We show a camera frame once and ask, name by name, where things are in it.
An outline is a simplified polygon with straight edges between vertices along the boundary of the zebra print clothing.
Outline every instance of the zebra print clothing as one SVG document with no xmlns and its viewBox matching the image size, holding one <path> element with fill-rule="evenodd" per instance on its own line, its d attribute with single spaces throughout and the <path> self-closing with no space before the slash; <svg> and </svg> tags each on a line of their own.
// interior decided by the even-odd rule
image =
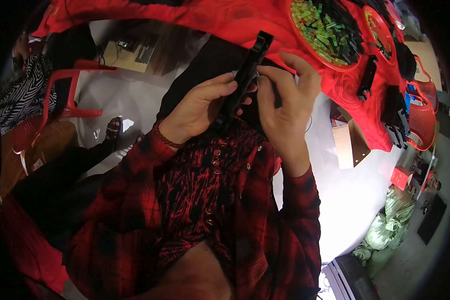
<svg viewBox="0 0 450 300">
<path fill-rule="evenodd" d="M 52 62 L 42 54 L 25 60 L 25 69 L 17 62 L 12 64 L 12 75 L 0 92 L 0 133 L 6 134 L 29 117 L 42 115 L 48 79 L 52 75 Z M 57 103 L 55 86 L 52 86 L 48 103 L 51 113 Z"/>
</svg>

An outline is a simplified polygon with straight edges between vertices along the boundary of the red plastic chair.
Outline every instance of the red plastic chair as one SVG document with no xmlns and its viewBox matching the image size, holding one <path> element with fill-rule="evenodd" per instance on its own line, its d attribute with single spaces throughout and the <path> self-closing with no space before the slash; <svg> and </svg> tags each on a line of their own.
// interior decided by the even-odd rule
<svg viewBox="0 0 450 300">
<path fill-rule="evenodd" d="M 428 82 L 418 81 L 416 79 L 407 82 L 409 85 L 413 85 L 415 87 L 415 91 L 411 91 L 407 89 L 407 93 L 414 96 L 414 98 L 418 101 L 427 102 L 430 101 L 433 106 L 433 111 L 436 114 L 438 112 L 438 92 L 435 84 L 432 81 L 430 75 L 423 69 L 422 61 L 420 57 L 414 55 L 415 60 L 419 63 L 422 68 L 423 74 L 428 77 Z"/>
<path fill-rule="evenodd" d="M 81 71 L 116 72 L 117 68 L 101 66 L 97 61 L 79 59 L 75 62 L 73 69 L 60 69 L 54 71 L 48 80 L 43 102 L 43 115 L 30 117 L 12 129 L 11 135 L 13 141 L 13 152 L 20 154 L 30 148 L 47 123 L 58 121 L 63 118 L 89 118 L 99 117 L 102 115 L 101 109 L 82 109 L 75 106 L 75 90 L 77 89 L 78 77 Z M 48 101 L 50 99 L 50 92 L 53 83 L 59 79 L 70 77 L 72 78 L 72 81 L 65 108 L 59 117 L 53 120 L 48 120 Z"/>
<path fill-rule="evenodd" d="M 426 151 L 432 146 L 435 139 L 435 129 L 437 119 L 431 102 L 424 103 L 423 106 L 410 104 L 408 126 L 410 132 L 416 135 L 421 144 L 407 137 L 406 141 L 420 151 Z"/>
</svg>

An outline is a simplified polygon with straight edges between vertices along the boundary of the hand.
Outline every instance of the hand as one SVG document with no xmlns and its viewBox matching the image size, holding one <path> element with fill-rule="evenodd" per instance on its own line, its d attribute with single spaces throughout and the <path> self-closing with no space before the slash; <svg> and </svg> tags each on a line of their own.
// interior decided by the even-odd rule
<svg viewBox="0 0 450 300">
<path fill-rule="evenodd" d="M 271 145 L 282 159 L 283 170 L 291 177 L 300 177 L 310 167 L 310 157 L 305 142 L 307 123 L 315 98 L 322 90 L 318 72 L 300 57 L 281 51 L 280 58 L 299 76 L 270 66 L 258 66 L 258 113 L 260 123 Z M 275 108 L 273 81 L 282 97 L 282 107 Z"/>
<path fill-rule="evenodd" d="M 22 57 L 23 60 L 26 60 L 30 57 L 30 48 L 28 46 L 28 34 L 22 33 L 18 37 L 17 44 L 13 47 L 12 50 L 13 57 Z"/>
<path fill-rule="evenodd" d="M 182 144 L 191 137 L 202 134 L 217 118 L 222 105 L 222 98 L 233 93 L 237 88 L 232 73 L 226 73 L 200 83 L 192 88 L 175 107 L 175 109 L 160 123 L 158 129 L 168 140 Z M 247 92 L 254 92 L 257 86 L 248 87 Z M 251 104 L 247 97 L 242 104 Z"/>
</svg>

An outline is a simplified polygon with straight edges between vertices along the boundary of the red plaid shirt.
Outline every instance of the red plaid shirt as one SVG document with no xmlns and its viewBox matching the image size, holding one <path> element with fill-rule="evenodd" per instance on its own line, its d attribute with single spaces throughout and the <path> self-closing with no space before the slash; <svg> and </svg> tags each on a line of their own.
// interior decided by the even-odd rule
<svg viewBox="0 0 450 300">
<path fill-rule="evenodd" d="M 163 225 L 154 169 L 176 152 L 153 131 L 105 179 L 64 253 L 70 279 L 90 300 L 121 299 L 146 291 Z M 283 208 L 273 197 L 275 151 L 257 145 L 239 170 L 234 191 L 237 299 L 312 299 L 318 292 L 320 200 L 310 169 L 283 178 Z"/>
</svg>

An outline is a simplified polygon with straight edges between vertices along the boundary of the red and black patterned shirt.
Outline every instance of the red and black patterned shirt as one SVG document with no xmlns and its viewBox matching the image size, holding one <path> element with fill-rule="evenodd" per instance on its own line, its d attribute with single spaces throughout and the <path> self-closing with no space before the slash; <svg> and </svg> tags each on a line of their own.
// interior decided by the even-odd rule
<svg viewBox="0 0 450 300">
<path fill-rule="evenodd" d="M 275 299 L 317 293 L 320 200 L 312 170 L 284 176 L 278 212 L 274 149 L 242 121 L 232 125 L 227 139 L 205 132 L 178 153 L 151 131 L 111 171 L 64 254 L 84 296 L 144 293 L 202 241 L 237 299 L 268 299 L 272 287 Z"/>
</svg>

